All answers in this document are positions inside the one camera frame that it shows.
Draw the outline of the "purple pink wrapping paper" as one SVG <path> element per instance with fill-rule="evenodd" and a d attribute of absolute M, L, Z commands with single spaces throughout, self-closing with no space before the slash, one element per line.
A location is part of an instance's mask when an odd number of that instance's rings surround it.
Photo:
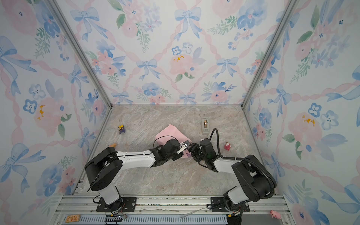
<path fill-rule="evenodd" d="M 163 129 L 161 132 L 159 132 L 156 136 L 156 142 L 159 145 L 165 145 L 167 141 L 170 139 L 177 139 L 180 143 L 183 143 L 185 141 L 189 141 L 192 143 L 191 139 L 185 136 L 182 132 L 180 132 L 177 127 L 169 124 L 165 129 Z"/>

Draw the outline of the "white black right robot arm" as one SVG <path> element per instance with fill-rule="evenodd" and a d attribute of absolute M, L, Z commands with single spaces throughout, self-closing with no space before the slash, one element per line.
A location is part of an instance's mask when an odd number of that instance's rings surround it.
<path fill-rule="evenodd" d="M 257 202 L 274 196 L 277 186 L 273 176 L 254 155 L 247 157 L 225 157 L 217 154 L 210 139 L 203 139 L 200 144 L 186 144 L 187 150 L 197 162 L 216 173 L 229 173 L 236 176 L 239 185 L 224 194 L 227 209 L 248 202 Z"/>

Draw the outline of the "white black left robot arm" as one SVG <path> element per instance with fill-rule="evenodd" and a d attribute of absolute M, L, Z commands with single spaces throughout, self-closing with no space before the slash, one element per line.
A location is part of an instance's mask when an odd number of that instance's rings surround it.
<path fill-rule="evenodd" d="M 98 192 L 105 204 L 111 205 L 121 200 L 120 192 L 113 184 L 113 179 L 121 170 L 162 166 L 169 160 L 181 158 L 189 144 L 189 141 L 179 142 L 172 137 L 165 145 L 142 152 L 126 153 L 107 147 L 84 167 L 90 190 Z"/>

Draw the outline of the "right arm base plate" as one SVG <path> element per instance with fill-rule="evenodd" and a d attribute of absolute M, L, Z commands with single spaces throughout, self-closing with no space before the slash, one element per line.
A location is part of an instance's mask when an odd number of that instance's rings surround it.
<path fill-rule="evenodd" d="M 237 212 L 250 212 L 247 202 L 234 204 L 225 197 L 211 197 L 211 203 L 207 205 L 207 209 L 212 212 L 225 212 L 230 214 Z"/>

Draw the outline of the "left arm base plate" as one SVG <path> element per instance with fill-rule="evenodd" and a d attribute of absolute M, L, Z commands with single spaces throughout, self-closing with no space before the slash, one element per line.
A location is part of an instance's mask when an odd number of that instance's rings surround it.
<path fill-rule="evenodd" d="M 106 204 L 101 197 L 97 204 L 96 212 L 111 212 L 115 214 L 120 212 L 134 212 L 136 203 L 136 197 L 121 197 L 112 204 Z"/>

